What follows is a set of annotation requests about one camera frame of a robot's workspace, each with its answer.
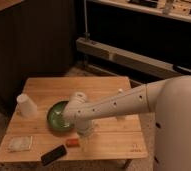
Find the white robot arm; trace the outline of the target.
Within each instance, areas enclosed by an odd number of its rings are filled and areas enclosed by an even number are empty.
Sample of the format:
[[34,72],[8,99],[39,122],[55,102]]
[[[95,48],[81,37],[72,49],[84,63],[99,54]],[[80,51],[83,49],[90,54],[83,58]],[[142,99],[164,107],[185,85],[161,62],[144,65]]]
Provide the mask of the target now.
[[88,134],[94,119],[154,113],[155,171],[191,171],[191,75],[143,84],[115,96],[89,102],[72,95],[63,116],[79,134]]

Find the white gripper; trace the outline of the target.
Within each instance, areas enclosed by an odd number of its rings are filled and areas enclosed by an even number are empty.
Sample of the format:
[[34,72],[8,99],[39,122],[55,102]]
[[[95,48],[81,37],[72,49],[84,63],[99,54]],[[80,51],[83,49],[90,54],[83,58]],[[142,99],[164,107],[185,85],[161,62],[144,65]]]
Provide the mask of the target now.
[[78,121],[75,124],[75,129],[79,135],[80,145],[86,147],[88,145],[89,137],[93,132],[93,122],[88,121]]

